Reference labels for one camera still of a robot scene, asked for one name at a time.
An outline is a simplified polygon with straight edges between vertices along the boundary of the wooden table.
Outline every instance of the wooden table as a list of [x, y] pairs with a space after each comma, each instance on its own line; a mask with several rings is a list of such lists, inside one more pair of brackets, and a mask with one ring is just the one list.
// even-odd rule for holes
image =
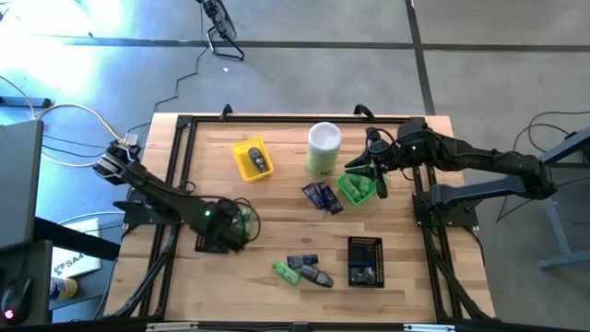
[[[143, 164], [165, 178], [175, 113], [154, 115]], [[452, 136], [447, 116], [426, 117], [437, 132]], [[259, 212], [261, 235], [238, 255], [200, 254], [195, 234], [184, 226], [171, 278], [166, 319], [215, 321], [429, 322], [434, 321], [424, 242], [414, 223], [410, 196], [413, 182], [401, 172], [388, 173], [389, 197], [372, 197], [354, 207], [339, 192], [337, 176], [363, 151], [364, 124], [339, 124], [342, 147], [337, 170], [322, 178], [336, 192], [344, 211], [332, 216], [318, 210], [301, 188], [316, 180], [305, 167], [311, 124], [199, 124], [189, 180], [195, 192], [229, 198], [247, 197]], [[383, 125], [395, 136], [397, 125]], [[246, 183], [231, 152], [233, 144], [261, 136], [275, 171]], [[175, 174], [180, 174], [178, 162]], [[438, 172], [439, 183], [462, 184], [460, 172]], [[117, 310], [144, 277], [155, 227], [140, 226], [125, 237], [105, 313]], [[348, 286], [347, 238], [383, 238], [384, 289]], [[450, 228], [455, 274], [480, 308], [493, 316], [486, 273], [478, 244], [463, 229]], [[287, 255], [318, 254], [318, 267], [334, 279], [332, 289], [303, 279], [296, 287], [272, 270]], [[159, 295], [155, 283], [152, 306]], [[451, 313], [446, 282], [441, 282]]]

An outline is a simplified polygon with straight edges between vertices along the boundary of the concrete floor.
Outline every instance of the concrete floor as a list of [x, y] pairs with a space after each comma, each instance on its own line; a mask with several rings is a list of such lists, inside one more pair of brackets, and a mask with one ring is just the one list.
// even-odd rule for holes
[[[174, 95], [177, 77], [194, 70], [201, 48], [63, 46], [29, 33], [70, 36], [199, 40], [198, 5], [167, 2], [78, 0], [15, 2], [0, 23], [0, 73], [30, 96], [79, 102], [99, 111], [118, 133], [150, 120], [154, 102]], [[226, 0], [240, 41], [412, 42], [404, 0]], [[582, 44], [590, 42], [585, 0], [415, 0], [419, 32], [430, 43]], [[159, 112], [234, 111], [350, 113], [362, 102], [375, 113], [424, 114], [417, 63], [411, 50], [244, 49], [246, 61], [206, 53], [199, 76], [179, 87], [178, 100]], [[425, 52], [436, 114], [452, 117], [457, 137], [482, 148], [509, 149], [530, 119], [547, 111], [588, 111], [590, 53]], [[0, 84], [0, 95], [15, 95]], [[0, 124], [29, 119], [25, 109], [0, 109]], [[109, 133], [78, 110], [48, 114], [46, 134], [106, 145]], [[547, 116], [541, 122], [568, 131], [590, 124], [590, 116]], [[140, 131], [145, 139], [147, 130]], [[535, 140], [551, 147], [562, 140], [538, 128]], [[72, 148], [84, 153], [95, 149]], [[521, 138], [518, 150], [538, 153]], [[56, 155], [62, 160], [83, 161]], [[560, 173], [559, 179], [588, 176]], [[493, 178], [465, 172], [468, 183]], [[590, 249], [590, 211], [583, 201], [589, 183], [569, 186], [556, 199], [567, 235], [576, 249]], [[113, 210], [125, 187], [114, 187], [91, 169], [41, 164], [37, 215], [61, 220]], [[520, 202], [509, 198], [509, 207]], [[590, 324], [590, 265], [541, 272], [537, 260], [558, 248], [540, 203], [494, 223], [500, 199], [478, 207], [490, 291], [499, 318], [507, 322], [587, 329]], [[110, 222], [116, 217], [101, 219]], [[108, 271], [101, 271], [106, 283]], [[98, 299], [56, 310], [56, 321], [94, 314]]]

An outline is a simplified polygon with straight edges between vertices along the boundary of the green plastic basket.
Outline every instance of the green plastic basket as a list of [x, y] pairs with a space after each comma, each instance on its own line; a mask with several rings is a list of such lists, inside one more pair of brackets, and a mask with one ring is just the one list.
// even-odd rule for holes
[[[377, 192], [377, 184], [375, 184], [375, 181], [371, 181], [369, 183], [369, 192], [367, 193], [367, 195], [365, 197], [363, 197], [360, 201], [355, 201], [354, 199], [352, 199], [352, 197], [350, 196], [350, 194], [348, 193], [348, 191], [346, 191], [346, 189], [344, 189], [344, 186], [342, 186], [342, 180], [344, 180], [344, 178], [347, 177], [346, 173], [342, 173], [339, 177], [338, 177], [338, 186], [340, 187], [340, 190], [342, 190], [342, 192], [344, 193], [344, 195], [346, 195], [348, 197], [348, 200], [350, 201], [350, 203], [352, 203], [353, 205], [359, 206], [362, 204], [362, 202], [366, 201], [367, 198], [373, 196], [376, 192]], [[387, 176], [383, 176], [383, 179], [387, 182]]]

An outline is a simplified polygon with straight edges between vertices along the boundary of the yellow container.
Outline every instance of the yellow container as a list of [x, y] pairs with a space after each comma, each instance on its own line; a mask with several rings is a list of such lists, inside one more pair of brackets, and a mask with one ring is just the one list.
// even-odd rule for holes
[[[254, 163], [250, 159], [250, 155], [248, 155], [248, 150], [250, 148], [258, 148], [262, 155], [265, 157], [266, 165], [268, 166], [268, 171], [264, 173], [260, 173]], [[265, 142], [262, 141], [260, 136], [256, 136], [240, 142], [233, 146], [233, 155], [236, 157], [236, 162], [238, 163], [238, 167], [240, 168], [240, 174], [244, 181], [252, 182], [258, 179], [261, 179], [271, 172], [275, 170], [273, 167], [273, 163], [268, 156], [268, 151], [266, 151]]]

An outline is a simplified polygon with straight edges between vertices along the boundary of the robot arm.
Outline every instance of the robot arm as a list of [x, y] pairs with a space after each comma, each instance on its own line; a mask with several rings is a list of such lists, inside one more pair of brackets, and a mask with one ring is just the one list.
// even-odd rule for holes
[[[181, 224], [183, 220], [199, 234], [225, 244], [232, 251], [243, 249], [248, 239], [233, 222], [240, 214], [234, 202], [225, 198], [206, 202], [199, 196], [186, 195], [148, 172], [138, 161], [138, 154], [138, 146], [122, 147], [113, 141], [92, 168], [110, 183], [130, 184], [145, 195], [149, 208], [156, 211], [152, 214], [153, 219], [164, 216], [158, 222]], [[134, 206], [134, 203], [115, 205], [126, 211], [146, 210], [145, 207]]]
[[[381, 133], [389, 136], [389, 142], [381, 138]], [[555, 184], [549, 179], [547, 168], [532, 155], [522, 155], [515, 151], [499, 152], [496, 149], [485, 150], [473, 148], [463, 140], [435, 133], [428, 127], [423, 118], [411, 118], [401, 125], [397, 131], [397, 140], [383, 129], [368, 128], [365, 151], [355, 160], [349, 162], [346, 172], [367, 176], [377, 181], [377, 193], [380, 198], [387, 197], [387, 189], [383, 174], [408, 167], [430, 164], [442, 171], [461, 171], [475, 169], [497, 172], [507, 175], [511, 188], [502, 191], [496, 187], [493, 193], [481, 192], [480, 195], [468, 195], [466, 190], [451, 190], [453, 187], [441, 185], [433, 190], [438, 192], [436, 201], [450, 204], [453, 199], [442, 198], [441, 189], [454, 192], [457, 199], [478, 199], [492, 196], [503, 196], [510, 193], [534, 199], [544, 199], [556, 191]]]

